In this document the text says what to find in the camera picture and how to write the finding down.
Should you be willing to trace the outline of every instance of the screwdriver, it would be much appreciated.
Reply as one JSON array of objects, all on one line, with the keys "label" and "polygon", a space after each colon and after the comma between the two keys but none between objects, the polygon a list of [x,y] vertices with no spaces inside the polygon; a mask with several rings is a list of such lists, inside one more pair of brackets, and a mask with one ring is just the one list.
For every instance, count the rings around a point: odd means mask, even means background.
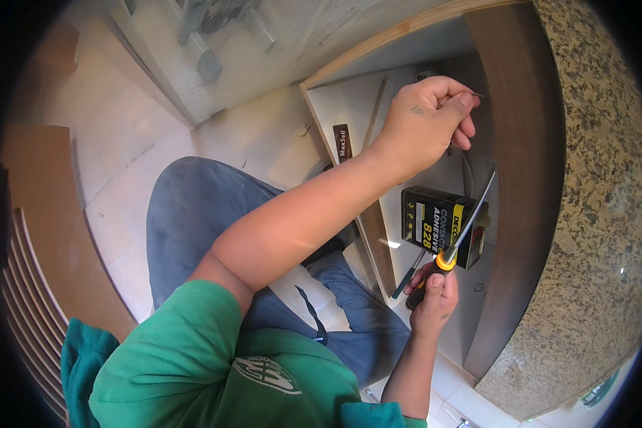
[{"label": "screwdriver", "polygon": [[416,261],[413,262],[413,265],[411,266],[411,268],[409,268],[409,270],[407,271],[407,274],[404,276],[404,278],[402,278],[402,282],[400,283],[400,286],[397,287],[397,290],[395,290],[394,293],[392,293],[392,298],[393,299],[397,299],[400,296],[400,293],[402,292],[404,287],[406,287],[407,284],[409,283],[409,280],[411,279],[411,276],[416,271],[416,267],[421,262],[421,260],[423,259],[424,255],[426,255],[426,249],[421,250],[421,253],[416,258]]},{"label": "screwdriver", "polygon": [[411,292],[411,295],[409,295],[409,297],[407,297],[406,305],[410,310],[413,311],[414,309],[416,309],[416,306],[423,301],[423,298],[426,295],[426,280],[432,274],[440,273],[442,275],[447,275],[452,269],[454,269],[454,265],[456,264],[456,261],[454,259],[457,256],[459,245],[462,244],[463,238],[466,236],[469,229],[473,225],[473,222],[478,215],[478,211],[480,211],[480,207],[483,206],[483,201],[485,200],[485,196],[488,195],[488,190],[490,189],[490,185],[492,184],[492,179],[494,178],[495,173],[496,171],[493,167],[492,172],[488,177],[488,183],[485,185],[485,189],[483,189],[483,192],[480,194],[480,198],[478,198],[478,202],[476,203],[473,212],[468,217],[468,220],[466,220],[465,226],[459,232],[457,241],[454,243],[454,245],[450,246],[445,251],[437,254],[433,265],[428,269],[426,275],[423,276],[423,281],[421,281],[418,287],[413,292]]}]

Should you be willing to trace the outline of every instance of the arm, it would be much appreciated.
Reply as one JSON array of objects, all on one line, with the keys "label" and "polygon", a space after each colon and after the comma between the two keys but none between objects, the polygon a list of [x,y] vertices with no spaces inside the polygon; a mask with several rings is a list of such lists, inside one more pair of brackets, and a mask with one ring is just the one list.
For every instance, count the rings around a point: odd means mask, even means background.
[{"label": "arm", "polygon": [[190,279],[218,282],[245,314],[257,290],[303,261],[390,188],[435,163],[450,140],[468,149],[468,136],[475,134],[470,111],[480,102],[471,92],[442,76],[405,86],[369,149],[240,218],[217,238]]},{"label": "arm", "polygon": [[[413,292],[428,266],[419,269],[405,293]],[[459,285],[454,271],[444,277],[434,274],[426,280],[426,295],[409,317],[411,336],[385,385],[382,403],[398,402],[402,414],[410,418],[428,416],[437,339],[458,301]]]}]

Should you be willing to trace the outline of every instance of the blue jeans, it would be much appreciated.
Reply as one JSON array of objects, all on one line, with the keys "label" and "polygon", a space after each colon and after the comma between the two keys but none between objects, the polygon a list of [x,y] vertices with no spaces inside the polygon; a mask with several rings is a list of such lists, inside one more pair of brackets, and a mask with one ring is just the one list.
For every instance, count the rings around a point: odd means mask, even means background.
[{"label": "blue jeans", "polygon": [[[147,216],[147,254],[154,307],[192,274],[214,240],[238,218],[282,190],[210,159],[188,157],[167,167],[154,184]],[[352,274],[340,250],[311,262],[311,276],[335,295],[351,331],[329,331],[326,346],[357,375],[360,388],[388,376],[410,330]],[[269,288],[255,294],[241,330],[274,328],[316,338]]]}]

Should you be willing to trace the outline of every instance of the granite countertop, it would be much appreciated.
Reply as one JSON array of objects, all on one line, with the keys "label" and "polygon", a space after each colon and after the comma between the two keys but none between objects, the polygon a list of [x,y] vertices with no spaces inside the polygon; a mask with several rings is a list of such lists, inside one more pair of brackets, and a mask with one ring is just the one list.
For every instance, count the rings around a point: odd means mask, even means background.
[{"label": "granite countertop", "polygon": [[642,96],[583,1],[533,4],[564,97],[564,191],[535,294],[476,386],[519,421],[576,400],[642,341]]}]

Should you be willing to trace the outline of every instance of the person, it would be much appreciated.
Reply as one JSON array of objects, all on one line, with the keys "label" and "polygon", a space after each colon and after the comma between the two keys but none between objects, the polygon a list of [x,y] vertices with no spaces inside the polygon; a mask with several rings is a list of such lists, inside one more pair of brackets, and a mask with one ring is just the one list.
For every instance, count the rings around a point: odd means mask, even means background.
[{"label": "person", "polygon": [[[450,144],[469,149],[479,104],[448,77],[405,86],[367,150],[287,192],[208,159],[167,167],[146,224],[156,311],[95,378],[88,404],[100,425],[425,427],[456,275],[426,278],[409,330],[354,278],[339,231]],[[300,263],[351,331],[309,327],[267,287]],[[362,403],[360,388],[390,372],[382,404]]]}]

